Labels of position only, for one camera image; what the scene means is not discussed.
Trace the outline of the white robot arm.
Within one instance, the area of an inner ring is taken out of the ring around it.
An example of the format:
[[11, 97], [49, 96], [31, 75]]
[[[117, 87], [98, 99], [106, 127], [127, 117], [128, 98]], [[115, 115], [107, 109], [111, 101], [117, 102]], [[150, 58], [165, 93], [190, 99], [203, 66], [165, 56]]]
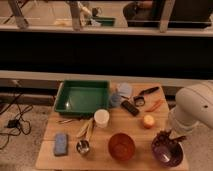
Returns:
[[199, 123], [213, 129], [213, 82], [204, 81], [181, 88], [175, 95], [176, 106], [168, 113], [163, 130], [156, 136], [183, 141]]

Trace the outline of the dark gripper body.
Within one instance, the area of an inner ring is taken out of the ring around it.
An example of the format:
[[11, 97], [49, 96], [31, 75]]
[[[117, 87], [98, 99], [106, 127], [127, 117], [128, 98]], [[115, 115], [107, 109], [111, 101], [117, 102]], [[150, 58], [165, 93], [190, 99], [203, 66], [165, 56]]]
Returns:
[[186, 139], [185, 136], [170, 138], [171, 131], [160, 131], [156, 136], [156, 145], [177, 144]]

